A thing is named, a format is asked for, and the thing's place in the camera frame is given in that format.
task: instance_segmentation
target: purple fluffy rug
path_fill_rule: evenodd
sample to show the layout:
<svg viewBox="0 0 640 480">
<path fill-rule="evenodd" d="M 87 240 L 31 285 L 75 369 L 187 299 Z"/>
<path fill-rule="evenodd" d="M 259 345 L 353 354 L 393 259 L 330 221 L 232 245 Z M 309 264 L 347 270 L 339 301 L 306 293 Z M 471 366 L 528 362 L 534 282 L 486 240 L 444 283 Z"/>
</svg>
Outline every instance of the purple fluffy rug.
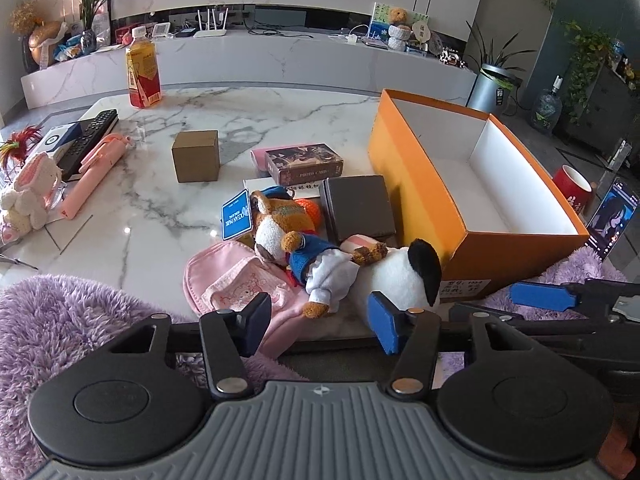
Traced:
<svg viewBox="0 0 640 480">
<path fill-rule="evenodd" d="M 91 350 L 161 309 L 101 283 L 35 276 L 0 294 L 0 476 L 22 480 L 44 459 L 31 435 L 27 406 L 42 383 Z M 244 360 L 253 383 L 303 380 L 257 354 Z M 178 356 L 178 368 L 200 386 L 202 359 Z"/>
<path fill-rule="evenodd" d="M 601 262 L 595 251 L 588 247 L 576 249 L 568 258 L 552 265 L 540 276 L 529 281 L 561 285 L 562 283 L 584 283 L 589 278 L 614 282 L 627 281 L 622 272 L 611 265 L 609 261 Z M 487 296 L 480 303 L 489 308 L 515 312 L 530 321 L 580 319 L 583 317 L 573 310 L 556 312 L 554 310 L 543 310 L 532 306 L 514 304 L 509 298 L 508 286 Z M 445 379 L 464 367 L 464 354 L 462 352 L 446 352 L 440 355 Z"/>
</svg>

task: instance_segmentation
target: bottle cap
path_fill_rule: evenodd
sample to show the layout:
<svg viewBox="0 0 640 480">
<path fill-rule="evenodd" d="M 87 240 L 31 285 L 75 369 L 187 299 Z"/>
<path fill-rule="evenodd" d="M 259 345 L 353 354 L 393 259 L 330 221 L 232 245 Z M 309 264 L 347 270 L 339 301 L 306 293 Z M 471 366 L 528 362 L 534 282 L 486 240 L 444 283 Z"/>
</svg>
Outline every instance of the bottle cap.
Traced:
<svg viewBox="0 0 640 480">
<path fill-rule="evenodd" d="M 141 27 L 136 27 L 131 31 L 131 35 L 133 39 L 136 38 L 145 38 L 146 37 L 146 27 L 143 25 Z"/>
</svg>

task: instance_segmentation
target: black remote control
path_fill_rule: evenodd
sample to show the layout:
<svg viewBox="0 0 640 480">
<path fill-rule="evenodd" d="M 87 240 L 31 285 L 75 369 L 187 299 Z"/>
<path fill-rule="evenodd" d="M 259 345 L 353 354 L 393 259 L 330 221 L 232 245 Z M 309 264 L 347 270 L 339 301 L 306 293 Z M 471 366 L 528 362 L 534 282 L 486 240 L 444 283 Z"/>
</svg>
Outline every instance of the black remote control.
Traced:
<svg viewBox="0 0 640 480">
<path fill-rule="evenodd" d="M 117 110 L 105 110 L 93 119 L 81 121 L 82 136 L 74 141 L 58 163 L 62 170 L 62 180 L 67 182 L 78 173 L 82 160 L 111 131 L 117 121 Z"/>
</svg>

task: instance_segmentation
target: orange box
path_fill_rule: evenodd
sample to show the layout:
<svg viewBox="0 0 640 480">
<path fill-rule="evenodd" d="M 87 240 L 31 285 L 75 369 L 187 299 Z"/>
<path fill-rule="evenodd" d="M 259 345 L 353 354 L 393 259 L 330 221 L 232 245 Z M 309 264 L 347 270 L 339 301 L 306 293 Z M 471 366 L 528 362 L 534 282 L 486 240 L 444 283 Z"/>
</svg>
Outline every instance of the orange box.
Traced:
<svg viewBox="0 0 640 480">
<path fill-rule="evenodd" d="M 481 298 L 540 274 L 589 234 L 551 177 L 494 116 L 385 90 L 369 140 L 398 241 L 422 238 L 440 298 Z"/>
</svg>

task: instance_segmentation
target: blue plush jacket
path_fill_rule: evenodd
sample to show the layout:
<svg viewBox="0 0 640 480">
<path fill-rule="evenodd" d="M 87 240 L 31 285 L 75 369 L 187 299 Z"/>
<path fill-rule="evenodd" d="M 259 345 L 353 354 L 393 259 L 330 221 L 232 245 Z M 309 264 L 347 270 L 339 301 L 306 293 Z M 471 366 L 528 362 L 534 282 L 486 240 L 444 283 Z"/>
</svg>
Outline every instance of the blue plush jacket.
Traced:
<svg viewBox="0 0 640 480">
<path fill-rule="evenodd" d="M 338 247 L 322 240 L 316 235 L 302 234 L 303 245 L 299 249 L 293 251 L 289 255 L 289 267 L 291 273 L 302 285 L 306 285 L 305 269 L 308 264 L 312 263 L 321 253 L 327 249 L 337 249 Z"/>
</svg>

